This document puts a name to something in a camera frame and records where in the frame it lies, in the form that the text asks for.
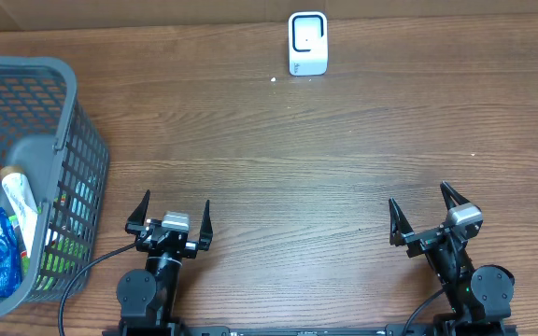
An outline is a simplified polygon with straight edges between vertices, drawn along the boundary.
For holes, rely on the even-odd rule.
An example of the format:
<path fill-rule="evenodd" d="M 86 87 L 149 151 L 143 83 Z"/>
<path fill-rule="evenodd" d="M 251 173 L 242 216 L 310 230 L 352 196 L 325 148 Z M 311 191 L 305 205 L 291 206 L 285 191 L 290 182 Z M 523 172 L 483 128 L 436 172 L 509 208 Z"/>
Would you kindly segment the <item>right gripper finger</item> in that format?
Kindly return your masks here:
<path fill-rule="evenodd" d="M 395 246 L 406 245 L 414 230 L 394 198 L 389 199 L 389 217 L 389 243 Z"/>
<path fill-rule="evenodd" d="M 470 202 L 464 196 L 459 194 L 455 189 L 453 189 L 452 186 L 446 181 L 441 182 L 440 190 L 442 192 L 442 196 L 446 204 L 447 210 Z"/>

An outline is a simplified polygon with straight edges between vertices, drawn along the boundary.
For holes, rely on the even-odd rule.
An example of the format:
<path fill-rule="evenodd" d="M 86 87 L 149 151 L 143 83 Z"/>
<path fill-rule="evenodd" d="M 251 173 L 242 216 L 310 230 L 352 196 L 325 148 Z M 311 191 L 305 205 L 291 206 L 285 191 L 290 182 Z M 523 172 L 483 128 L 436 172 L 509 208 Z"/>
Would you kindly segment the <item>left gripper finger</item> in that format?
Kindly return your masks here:
<path fill-rule="evenodd" d="M 141 233 L 147 230 L 145 226 L 146 215 L 149 207 L 150 190 L 148 189 L 143 196 L 142 201 L 136 207 L 131 215 L 129 215 L 125 230 L 127 233 Z"/>
<path fill-rule="evenodd" d="M 213 228 L 210 217 L 210 201 L 205 202 L 201 228 L 199 231 L 198 249 L 208 251 L 213 240 Z"/>

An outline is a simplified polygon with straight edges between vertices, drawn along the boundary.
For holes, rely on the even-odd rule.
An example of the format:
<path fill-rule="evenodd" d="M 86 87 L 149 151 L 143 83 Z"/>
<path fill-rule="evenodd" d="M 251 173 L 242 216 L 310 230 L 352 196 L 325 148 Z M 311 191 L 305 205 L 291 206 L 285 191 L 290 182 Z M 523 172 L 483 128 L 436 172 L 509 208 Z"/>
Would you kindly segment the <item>green snack bag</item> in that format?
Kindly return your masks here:
<path fill-rule="evenodd" d="M 41 214 L 41 208 L 38 206 L 38 215 Z M 52 252 L 45 250 L 40 260 L 40 271 L 47 271 L 50 273 L 67 273 L 71 267 L 74 267 L 76 263 L 71 258 L 83 258 L 86 257 L 89 249 L 72 239 L 69 233 L 76 236 L 82 236 L 85 233 L 85 228 L 81 222 L 76 218 L 63 217 L 62 214 L 55 215 L 55 208 L 51 210 L 49 224 L 53 224 L 56 229 L 60 229 L 64 234 L 60 234 L 57 231 L 48 229 L 44 240 L 44 247 L 52 249 Z M 21 230 L 18 224 L 18 220 L 14 214 L 8 218 L 15 231 L 16 239 L 18 242 L 18 248 L 21 256 L 21 270 L 22 278 L 25 279 L 28 276 L 30 268 L 30 261 L 35 259 L 31 255 L 27 257 L 25 245 L 21 237 Z"/>

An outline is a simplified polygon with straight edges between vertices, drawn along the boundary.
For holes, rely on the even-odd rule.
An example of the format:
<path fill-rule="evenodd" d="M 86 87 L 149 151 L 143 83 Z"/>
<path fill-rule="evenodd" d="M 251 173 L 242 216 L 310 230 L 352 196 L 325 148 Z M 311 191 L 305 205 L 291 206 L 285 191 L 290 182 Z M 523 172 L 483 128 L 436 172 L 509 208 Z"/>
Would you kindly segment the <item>white tube with gold cap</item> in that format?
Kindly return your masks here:
<path fill-rule="evenodd" d="M 30 258 L 38 210 L 28 177 L 20 166 L 9 165 L 0 170 L 0 178 L 3 190 L 18 220 L 27 257 Z"/>

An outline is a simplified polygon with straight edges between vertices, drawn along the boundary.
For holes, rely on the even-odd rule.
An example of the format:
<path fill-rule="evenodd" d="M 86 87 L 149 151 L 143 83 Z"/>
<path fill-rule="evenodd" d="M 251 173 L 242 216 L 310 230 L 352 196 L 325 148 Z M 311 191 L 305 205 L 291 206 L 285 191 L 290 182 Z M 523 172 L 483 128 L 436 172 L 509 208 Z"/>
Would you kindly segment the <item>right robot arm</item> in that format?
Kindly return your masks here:
<path fill-rule="evenodd" d="M 443 181 L 440 190 L 446 218 L 430 230 L 416 232 L 395 199 L 389 199 L 389 243 L 405 246 L 411 259 L 425 256 L 441 288 L 408 317 L 395 335 L 516 335 L 506 326 L 511 316 L 516 279 L 499 265 L 476 268 L 466 247 L 484 223 L 481 208 Z M 451 311 L 435 315 L 430 324 L 417 325 L 418 315 L 440 296 Z"/>

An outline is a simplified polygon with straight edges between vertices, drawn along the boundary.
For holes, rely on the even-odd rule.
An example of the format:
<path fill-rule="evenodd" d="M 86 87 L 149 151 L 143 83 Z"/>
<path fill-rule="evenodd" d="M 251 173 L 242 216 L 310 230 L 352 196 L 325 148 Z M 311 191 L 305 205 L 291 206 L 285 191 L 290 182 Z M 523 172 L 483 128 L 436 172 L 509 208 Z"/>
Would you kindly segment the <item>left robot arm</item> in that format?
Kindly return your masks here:
<path fill-rule="evenodd" d="M 196 241 L 189 239 L 190 217 L 166 212 L 161 219 L 148 218 L 150 192 L 128 217 L 127 233 L 134 236 L 134 248 L 147 255 L 142 269 L 126 273 L 117 285 L 120 303 L 120 336 L 189 335 L 191 331 L 173 316 L 182 260 L 195 259 L 212 243 L 210 202 L 205 203 Z"/>

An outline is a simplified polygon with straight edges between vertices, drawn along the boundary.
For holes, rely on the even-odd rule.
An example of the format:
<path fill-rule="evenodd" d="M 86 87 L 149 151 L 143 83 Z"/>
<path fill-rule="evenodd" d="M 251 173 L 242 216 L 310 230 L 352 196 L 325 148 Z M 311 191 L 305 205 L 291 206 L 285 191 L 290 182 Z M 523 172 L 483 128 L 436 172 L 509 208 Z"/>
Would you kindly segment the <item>white barcode scanner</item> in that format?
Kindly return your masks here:
<path fill-rule="evenodd" d="M 292 13 L 288 21 L 289 71 L 292 76 L 321 76 L 328 68 L 328 21 L 320 11 Z"/>

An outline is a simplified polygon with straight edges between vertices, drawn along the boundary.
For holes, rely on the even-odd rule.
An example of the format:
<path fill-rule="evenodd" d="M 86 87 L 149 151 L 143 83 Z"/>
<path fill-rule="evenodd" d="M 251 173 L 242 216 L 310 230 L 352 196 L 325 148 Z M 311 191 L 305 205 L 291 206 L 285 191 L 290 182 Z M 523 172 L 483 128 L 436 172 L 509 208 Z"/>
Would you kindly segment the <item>blue snack packet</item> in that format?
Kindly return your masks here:
<path fill-rule="evenodd" d="M 21 285 L 21 256 L 15 231 L 0 207 L 0 298 L 7 298 Z"/>

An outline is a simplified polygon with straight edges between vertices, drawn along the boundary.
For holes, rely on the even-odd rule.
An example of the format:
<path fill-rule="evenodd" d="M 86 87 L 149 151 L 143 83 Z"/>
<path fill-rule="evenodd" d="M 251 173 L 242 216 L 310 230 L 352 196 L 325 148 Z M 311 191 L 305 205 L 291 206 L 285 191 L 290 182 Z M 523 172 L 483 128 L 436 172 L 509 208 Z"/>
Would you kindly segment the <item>grey plastic shopping basket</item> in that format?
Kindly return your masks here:
<path fill-rule="evenodd" d="M 41 214 L 35 230 L 28 276 L 7 298 L 0 298 L 0 317 L 27 302 L 59 301 L 69 282 L 82 290 L 88 276 L 81 272 L 91 260 L 105 194 L 110 154 L 78 102 L 72 68 L 49 57 L 0 57 L 0 170 L 18 165 L 28 177 Z M 13 213 L 0 178 L 0 207 Z M 40 271 L 51 210 L 74 217 L 85 228 L 69 236 L 85 245 L 83 258 L 67 273 Z"/>

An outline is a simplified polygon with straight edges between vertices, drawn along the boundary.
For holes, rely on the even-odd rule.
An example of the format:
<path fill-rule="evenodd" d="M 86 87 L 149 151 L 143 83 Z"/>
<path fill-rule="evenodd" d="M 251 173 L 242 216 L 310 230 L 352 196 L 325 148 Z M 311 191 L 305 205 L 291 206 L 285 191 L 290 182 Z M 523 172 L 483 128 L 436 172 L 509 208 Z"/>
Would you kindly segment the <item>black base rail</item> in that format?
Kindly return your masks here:
<path fill-rule="evenodd" d="M 177 327 L 178 334 L 172 329 L 163 331 L 153 329 L 147 331 L 138 331 L 137 333 L 123 332 L 119 328 L 106 329 L 102 331 L 104 336 L 119 335 L 192 335 L 192 336 L 397 336 L 403 335 L 404 324 L 388 324 L 385 327 L 368 328 L 368 329 L 351 329 L 351 328 L 329 328 L 329 329 L 230 329 L 224 326 L 213 327 Z M 458 329 L 454 335 L 510 335 L 517 336 L 516 326 L 505 326 L 505 331 L 492 331 L 490 329 L 478 329 L 468 331 L 467 329 Z M 414 324 L 408 328 L 405 335 L 409 336 L 427 336 L 427 335 L 445 335 L 444 333 L 436 334 L 434 327 L 430 324 Z"/>

